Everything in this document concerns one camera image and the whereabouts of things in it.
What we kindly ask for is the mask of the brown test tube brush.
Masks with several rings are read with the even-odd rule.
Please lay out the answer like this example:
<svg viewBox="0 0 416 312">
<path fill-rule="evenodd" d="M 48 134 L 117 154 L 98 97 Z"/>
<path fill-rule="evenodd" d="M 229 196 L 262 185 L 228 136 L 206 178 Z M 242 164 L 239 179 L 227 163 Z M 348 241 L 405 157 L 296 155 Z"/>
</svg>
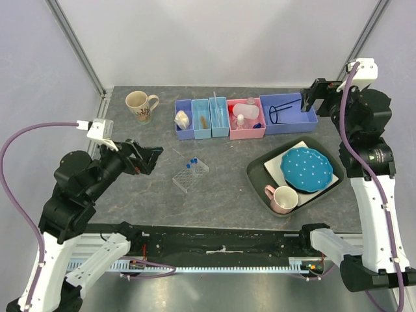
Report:
<svg viewBox="0 0 416 312">
<path fill-rule="evenodd" d="M 192 113 L 195 130 L 207 129 L 207 99 L 193 99 Z"/>
</svg>

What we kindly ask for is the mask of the black metal ring stand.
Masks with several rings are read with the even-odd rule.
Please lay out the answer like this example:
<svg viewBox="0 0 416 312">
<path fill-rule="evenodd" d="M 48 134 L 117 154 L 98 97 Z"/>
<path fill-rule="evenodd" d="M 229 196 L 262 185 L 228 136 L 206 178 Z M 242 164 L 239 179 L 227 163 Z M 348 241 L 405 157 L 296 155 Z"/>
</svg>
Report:
<svg viewBox="0 0 416 312">
<path fill-rule="evenodd" d="M 279 121 L 279 112 L 292 108 L 294 103 L 300 102 L 301 100 L 302 99 L 299 98 L 279 105 L 271 105 L 268 111 L 271 124 L 282 124 L 282 122 Z"/>
</svg>

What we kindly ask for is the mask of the glass dropper bottle white bulb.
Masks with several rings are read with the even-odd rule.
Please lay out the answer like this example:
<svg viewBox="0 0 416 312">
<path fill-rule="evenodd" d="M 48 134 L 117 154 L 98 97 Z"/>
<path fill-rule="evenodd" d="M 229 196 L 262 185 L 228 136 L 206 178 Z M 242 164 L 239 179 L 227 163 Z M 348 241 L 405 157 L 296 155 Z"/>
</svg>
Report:
<svg viewBox="0 0 416 312">
<path fill-rule="evenodd" d="M 248 129 L 248 128 L 249 128 L 248 122 L 245 120 L 245 118 L 242 114 L 239 114 L 235 119 L 235 129 L 236 130 L 244 130 L 244 129 Z"/>
</svg>

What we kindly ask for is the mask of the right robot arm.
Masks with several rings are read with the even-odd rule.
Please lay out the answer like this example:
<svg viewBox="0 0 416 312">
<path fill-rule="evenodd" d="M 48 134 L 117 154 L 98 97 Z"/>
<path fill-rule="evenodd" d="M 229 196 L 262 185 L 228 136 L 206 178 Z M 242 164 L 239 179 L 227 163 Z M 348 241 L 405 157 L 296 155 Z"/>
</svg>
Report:
<svg viewBox="0 0 416 312">
<path fill-rule="evenodd" d="M 316 79 L 301 90 L 301 109 L 309 111 L 321 100 L 317 114 L 329 117 L 348 141 L 340 143 L 339 156 L 359 207 L 363 247 L 352 246 L 324 224 L 308 224 L 297 241 L 299 251 L 329 257 L 351 292 L 414 286 L 415 269 L 404 252 L 395 212 L 395 161 L 382 138 L 391 99 L 379 90 L 352 86 L 341 112 L 340 86 L 339 81 Z"/>
</svg>

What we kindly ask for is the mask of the clear test tube rack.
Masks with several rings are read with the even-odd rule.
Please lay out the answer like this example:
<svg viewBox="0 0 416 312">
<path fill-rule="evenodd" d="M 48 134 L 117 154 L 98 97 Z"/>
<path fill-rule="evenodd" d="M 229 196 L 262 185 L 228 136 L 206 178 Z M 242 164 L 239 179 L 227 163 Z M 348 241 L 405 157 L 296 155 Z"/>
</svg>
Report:
<svg viewBox="0 0 416 312">
<path fill-rule="evenodd" d="M 173 178 L 173 183 L 178 186 L 185 194 L 187 194 L 192 188 L 194 188 L 203 177 L 205 177 L 209 173 L 209 167 L 202 162 L 201 160 L 198 160 L 198 173 L 196 174 L 193 169 L 192 173 L 187 172 L 187 167 L 185 167 L 180 170 Z"/>
</svg>

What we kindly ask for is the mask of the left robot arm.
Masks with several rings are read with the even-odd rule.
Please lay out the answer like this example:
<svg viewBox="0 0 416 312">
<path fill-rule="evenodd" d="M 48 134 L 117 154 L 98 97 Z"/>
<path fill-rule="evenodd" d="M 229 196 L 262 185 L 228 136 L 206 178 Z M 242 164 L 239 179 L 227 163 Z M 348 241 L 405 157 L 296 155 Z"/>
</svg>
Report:
<svg viewBox="0 0 416 312">
<path fill-rule="evenodd" d="M 119 258 L 142 250 L 141 233 L 127 222 L 79 268 L 67 273 L 72 253 L 95 214 L 97 199 L 122 174 L 149 175 L 162 147 L 143 148 L 134 140 L 100 146 L 100 158 L 85 151 L 65 155 L 54 173 L 56 185 L 45 203 L 38 228 L 44 240 L 43 258 L 33 267 L 30 283 L 7 311 L 78 311 L 88 290 Z"/>
</svg>

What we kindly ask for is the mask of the red cap wash bottle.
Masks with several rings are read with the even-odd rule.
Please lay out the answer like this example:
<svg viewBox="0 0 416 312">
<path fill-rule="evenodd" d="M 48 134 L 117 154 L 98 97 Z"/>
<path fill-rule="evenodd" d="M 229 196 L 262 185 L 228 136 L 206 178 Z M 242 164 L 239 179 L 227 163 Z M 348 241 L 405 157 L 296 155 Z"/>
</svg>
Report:
<svg viewBox="0 0 416 312">
<path fill-rule="evenodd" d="M 229 112 L 235 117 L 243 115 L 244 119 L 254 120 L 259 116 L 260 110 L 255 105 L 249 105 L 244 103 L 232 104 L 228 107 Z"/>
</svg>

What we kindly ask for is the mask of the bag of white gloves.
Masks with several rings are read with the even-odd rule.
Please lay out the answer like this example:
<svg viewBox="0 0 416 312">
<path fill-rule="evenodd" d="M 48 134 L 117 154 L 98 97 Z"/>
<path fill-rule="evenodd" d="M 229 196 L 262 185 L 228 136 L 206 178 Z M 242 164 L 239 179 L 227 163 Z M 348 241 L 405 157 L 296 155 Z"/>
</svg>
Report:
<svg viewBox="0 0 416 312">
<path fill-rule="evenodd" d="M 187 130 L 190 125 L 190 120 L 185 111 L 179 110 L 174 118 L 175 124 L 180 130 Z"/>
</svg>

